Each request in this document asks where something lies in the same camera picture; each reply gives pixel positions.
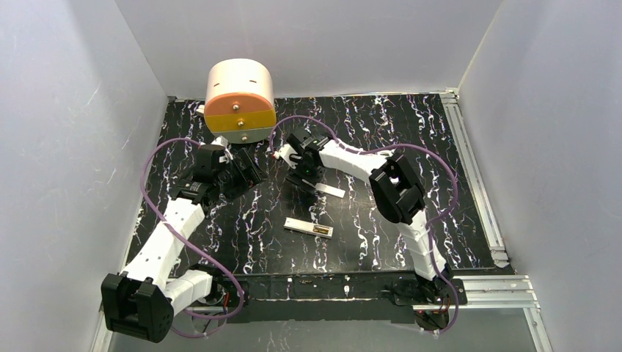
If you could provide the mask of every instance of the white enclosure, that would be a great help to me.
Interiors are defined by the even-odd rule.
[[[167,97],[111,1],[0,4],[3,351],[88,351]]]
[[[264,64],[277,97],[445,91],[501,0],[117,0],[167,95],[205,98],[210,68]]]
[[[621,16],[618,1],[506,1],[460,91],[509,255],[556,351],[622,346]]]
[[[618,350],[620,18],[617,1],[3,1],[3,350],[89,350],[167,96],[204,98],[210,68],[234,57],[263,63],[279,97],[459,86],[508,253],[531,276],[553,348]],[[455,341],[495,321],[507,326],[490,338],[512,340],[500,338],[524,328],[512,314],[467,313],[474,323]],[[362,336],[357,326],[343,331]]]

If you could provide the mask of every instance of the small rectangular object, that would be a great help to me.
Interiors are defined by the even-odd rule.
[[[335,196],[337,198],[343,198],[343,196],[345,196],[344,190],[328,186],[323,183],[316,183],[315,189],[317,189],[319,192],[330,194],[331,196]]]
[[[314,235],[324,238],[332,238],[332,227],[313,224],[310,222],[296,220],[292,218],[285,218],[285,229],[306,233],[308,235]]]

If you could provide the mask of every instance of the white and black pattern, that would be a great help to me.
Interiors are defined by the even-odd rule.
[[[213,136],[194,113],[201,102],[170,103],[160,142],[188,137],[210,142]],[[491,258],[475,201],[454,145],[438,95],[383,95],[335,98],[277,99],[277,118],[301,114],[331,126],[344,142],[373,149],[394,143],[412,143],[434,151],[458,173],[459,204],[444,221],[434,226],[439,251],[454,268],[491,268]],[[312,122],[286,122],[285,131],[304,126],[321,132]],[[276,135],[274,145],[285,134]],[[268,142],[235,146],[254,155],[268,179],[233,202],[221,201],[197,228],[191,241],[237,274],[310,274],[352,271],[396,271],[411,269],[404,241],[397,229],[384,220],[362,181],[335,170],[327,170],[325,182],[345,190],[339,199],[324,194],[306,194],[285,183],[287,167],[269,154]],[[153,162],[147,190],[164,210],[168,191],[180,171],[193,163],[193,147],[182,142],[160,152]],[[451,182],[443,168],[426,155],[406,151],[419,169],[427,190],[428,218],[450,202]],[[285,218],[318,222],[334,228],[333,238],[315,238],[283,229]],[[139,251],[156,225],[153,212],[143,204],[128,260]],[[172,275],[182,274],[199,256],[184,249]]]

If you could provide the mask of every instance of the yellow stripe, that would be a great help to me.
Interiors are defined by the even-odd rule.
[[[242,127],[238,125],[240,121],[244,122]],[[205,123],[212,132],[244,131],[274,126],[277,123],[277,113],[271,109],[239,114],[205,115]]]

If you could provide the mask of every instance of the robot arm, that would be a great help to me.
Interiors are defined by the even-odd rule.
[[[168,225],[186,239],[221,194],[235,199],[266,178],[245,149],[229,151],[223,137],[202,145],[196,160],[172,187],[164,212]],[[109,330],[160,342],[176,314],[212,292],[213,277],[201,270],[188,270],[167,284],[182,248],[183,243],[165,223],[159,222],[140,253],[121,273],[108,274],[101,293]]]
[[[406,242],[418,276],[429,281],[433,296],[439,294],[442,283],[436,279],[428,233],[425,229],[423,187],[406,157],[395,155],[351,153],[328,136],[312,136],[303,129],[294,131],[276,158],[290,167],[287,181],[313,192],[325,168],[350,174],[371,186],[380,214],[395,224]],[[446,261],[433,247],[436,266],[447,271]]]

